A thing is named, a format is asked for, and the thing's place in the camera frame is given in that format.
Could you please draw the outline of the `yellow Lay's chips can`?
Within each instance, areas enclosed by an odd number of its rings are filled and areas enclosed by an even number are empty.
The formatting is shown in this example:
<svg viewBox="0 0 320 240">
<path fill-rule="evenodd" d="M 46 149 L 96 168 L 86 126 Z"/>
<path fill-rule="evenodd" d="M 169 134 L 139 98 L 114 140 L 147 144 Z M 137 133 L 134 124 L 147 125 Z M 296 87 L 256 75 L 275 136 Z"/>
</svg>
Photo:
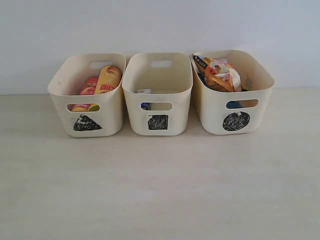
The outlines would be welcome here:
<svg viewBox="0 0 320 240">
<path fill-rule="evenodd" d="M 116 89 L 122 79 L 122 72 L 114 65 L 104 66 L 98 77 L 98 81 L 95 88 L 95 95 L 108 93 Z"/>
</svg>

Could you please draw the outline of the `orange instant noodle bag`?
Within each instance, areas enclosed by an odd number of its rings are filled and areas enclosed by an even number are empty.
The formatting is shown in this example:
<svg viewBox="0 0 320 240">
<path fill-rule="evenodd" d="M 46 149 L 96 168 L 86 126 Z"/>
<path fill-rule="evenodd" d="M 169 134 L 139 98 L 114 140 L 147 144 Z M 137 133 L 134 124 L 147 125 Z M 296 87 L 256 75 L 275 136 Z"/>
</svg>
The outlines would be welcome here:
<svg viewBox="0 0 320 240">
<path fill-rule="evenodd" d="M 225 61 L 201 55 L 192 55 L 203 84 L 217 92 L 241 92 L 241 77 L 234 67 Z"/>
</svg>

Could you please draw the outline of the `blue instant noodle bag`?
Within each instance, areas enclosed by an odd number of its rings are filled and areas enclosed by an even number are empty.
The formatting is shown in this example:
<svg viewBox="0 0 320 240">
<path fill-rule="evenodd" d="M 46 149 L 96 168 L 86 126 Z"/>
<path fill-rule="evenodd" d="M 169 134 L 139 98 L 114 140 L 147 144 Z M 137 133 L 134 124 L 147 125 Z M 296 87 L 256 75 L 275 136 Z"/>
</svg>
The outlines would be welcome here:
<svg viewBox="0 0 320 240">
<path fill-rule="evenodd" d="M 197 73 L 198 77 L 200 78 L 201 82 L 204 84 L 204 86 L 208 89 L 210 87 L 205 82 L 205 77 L 202 73 Z M 255 107 L 258 104 L 257 99 L 248 99 L 248 100 L 233 100 L 226 103 L 227 109 L 240 109 L 240 108 L 251 108 Z"/>
</svg>

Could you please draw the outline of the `pink Lay's chips can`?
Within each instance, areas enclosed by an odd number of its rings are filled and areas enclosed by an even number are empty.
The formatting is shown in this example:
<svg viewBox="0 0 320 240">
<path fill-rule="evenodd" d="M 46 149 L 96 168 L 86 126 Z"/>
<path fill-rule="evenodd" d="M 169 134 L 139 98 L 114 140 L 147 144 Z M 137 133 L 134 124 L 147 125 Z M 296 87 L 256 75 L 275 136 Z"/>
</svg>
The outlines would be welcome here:
<svg viewBox="0 0 320 240">
<path fill-rule="evenodd" d="M 98 76 L 89 77 L 85 84 L 83 85 L 79 95 L 80 96 L 89 96 L 94 95 L 96 86 L 98 83 Z M 71 112 L 97 112 L 100 109 L 100 106 L 97 103 L 82 103 L 82 104 L 73 104 L 71 107 Z"/>
</svg>

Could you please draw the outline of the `cream bin with square mark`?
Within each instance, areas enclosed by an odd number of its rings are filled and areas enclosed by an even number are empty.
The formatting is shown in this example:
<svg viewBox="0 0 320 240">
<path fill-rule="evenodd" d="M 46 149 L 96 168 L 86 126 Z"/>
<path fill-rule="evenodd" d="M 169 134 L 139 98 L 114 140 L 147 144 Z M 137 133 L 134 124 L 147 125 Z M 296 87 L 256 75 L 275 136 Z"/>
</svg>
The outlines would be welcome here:
<svg viewBox="0 0 320 240">
<path fill-rule="evenodd" d="M 131 129 L 142 136 L 176 136 L 187 127 L 193 71 L 179 52 L 138 53 L 122 79 Z"/>
</svg>

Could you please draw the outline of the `cream bin with triangle mark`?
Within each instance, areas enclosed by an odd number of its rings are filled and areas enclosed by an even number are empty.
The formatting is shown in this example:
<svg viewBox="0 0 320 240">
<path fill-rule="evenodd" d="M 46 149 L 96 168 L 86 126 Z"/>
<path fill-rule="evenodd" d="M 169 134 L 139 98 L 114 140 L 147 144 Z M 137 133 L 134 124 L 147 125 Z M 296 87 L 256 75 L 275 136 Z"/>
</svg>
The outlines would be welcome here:
<svg viewBox="0 0 320 240">
<path fill-rule="evenodd" d="M 121 86 L 95 95 L 80 95 L 86 80 L 113 65 L 125 72 L 126 57 L 118 53 L 89 53 L 68 58 L 48 84 L 47 90 L 72 137 L 108 137 L 123 126 L 124 94 Z"/>
</svg>

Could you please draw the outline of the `cream bin with circle mark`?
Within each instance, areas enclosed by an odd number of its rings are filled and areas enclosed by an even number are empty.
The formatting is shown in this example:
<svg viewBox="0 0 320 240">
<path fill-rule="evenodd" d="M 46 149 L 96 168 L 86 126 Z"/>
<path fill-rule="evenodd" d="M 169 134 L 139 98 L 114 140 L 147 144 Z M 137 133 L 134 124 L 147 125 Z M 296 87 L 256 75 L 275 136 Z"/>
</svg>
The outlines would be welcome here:
<svg viewBox="0 0 320 240">
<path fill-rule="evenodd" d="M 191 95 L 203 128 L 215 135 L 250 133 L 262 119 L 275 81 L 265 68 L 249 53 L 235 50 L 200 51 L 200 56 L 223 58 L 235 67 L 240 75 L 242 92 L 219 92 L 205 87 L 192 63 L 193 87 Z M 257 99 L 255 107 L 228 109 L 229 101 Z"/>
</svg>

